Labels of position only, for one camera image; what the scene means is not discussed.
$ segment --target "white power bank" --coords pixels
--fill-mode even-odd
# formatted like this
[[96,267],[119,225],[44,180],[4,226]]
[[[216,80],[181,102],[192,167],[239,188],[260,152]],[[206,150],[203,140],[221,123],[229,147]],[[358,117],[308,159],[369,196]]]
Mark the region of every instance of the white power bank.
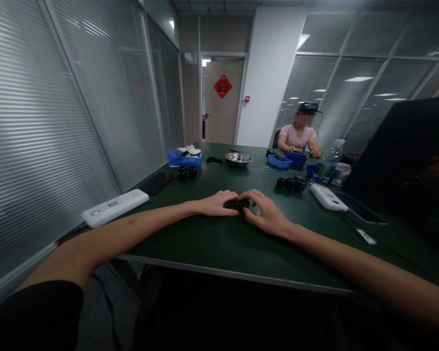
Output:
[[81,216],[91,228],[97,228],[148,200],[148,194],[135,189],[98,206],[94,206],[84,211]]
[[311,185],[311,192],[316,196],[317,200],[328,210],[347,211],[346,206],[335,194],[326,187],[319,185]]

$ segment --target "smartphone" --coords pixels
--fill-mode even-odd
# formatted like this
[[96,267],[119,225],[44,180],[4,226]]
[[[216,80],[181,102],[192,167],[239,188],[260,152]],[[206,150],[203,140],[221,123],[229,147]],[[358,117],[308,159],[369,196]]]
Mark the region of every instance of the smartphone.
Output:
[[386,221],[384,221],[377,214],[354,200],[350,195],[335,194],[335,196],[338,197],[346,206],[348,206],[351,214],[357,217],[361,222],[368,224],[387,225]]
[[169,183],[172,178],[174,178],[172,173],[161,172],[140,186],[139,189],[150,195],[156,194],[164,185]]

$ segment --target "red diamond sign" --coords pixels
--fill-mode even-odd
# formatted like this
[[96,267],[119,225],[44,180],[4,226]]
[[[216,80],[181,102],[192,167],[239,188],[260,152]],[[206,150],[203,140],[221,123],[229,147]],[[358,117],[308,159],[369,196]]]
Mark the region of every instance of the red diamond sign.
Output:
[[225,75],[222,75],[213,87],[221,99],[233,88]]

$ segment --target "door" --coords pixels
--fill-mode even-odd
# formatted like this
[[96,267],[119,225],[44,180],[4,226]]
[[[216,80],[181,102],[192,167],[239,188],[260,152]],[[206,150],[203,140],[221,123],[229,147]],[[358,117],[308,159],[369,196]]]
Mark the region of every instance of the door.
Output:
[[[245,59],[224,59],[206,65],[205,141],[234,144]],[[223,75],[231,84],[221,98],[215,84]]]

